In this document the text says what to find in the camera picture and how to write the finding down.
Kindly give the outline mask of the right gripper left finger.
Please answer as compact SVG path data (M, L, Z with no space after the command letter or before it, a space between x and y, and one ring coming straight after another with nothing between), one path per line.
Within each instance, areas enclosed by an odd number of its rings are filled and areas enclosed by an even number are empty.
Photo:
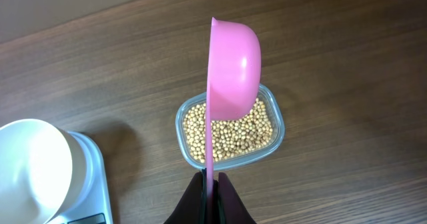
M165 224L204 224L206 213L206 171L197 172Z

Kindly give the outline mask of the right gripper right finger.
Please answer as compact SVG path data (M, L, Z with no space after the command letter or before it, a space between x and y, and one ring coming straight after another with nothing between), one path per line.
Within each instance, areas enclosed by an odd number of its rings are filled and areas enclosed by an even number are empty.
M229 177L220 172L217 181L218 221L221 224L256 224Z

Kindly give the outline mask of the pink plastic measuring scoop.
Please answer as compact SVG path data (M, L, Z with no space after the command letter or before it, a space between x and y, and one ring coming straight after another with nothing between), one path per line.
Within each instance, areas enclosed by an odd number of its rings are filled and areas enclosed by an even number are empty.
M247 25L211 19L205 107L207 197L212 198L214 158L212 121L241 119L250 112L261 76L261 49Z

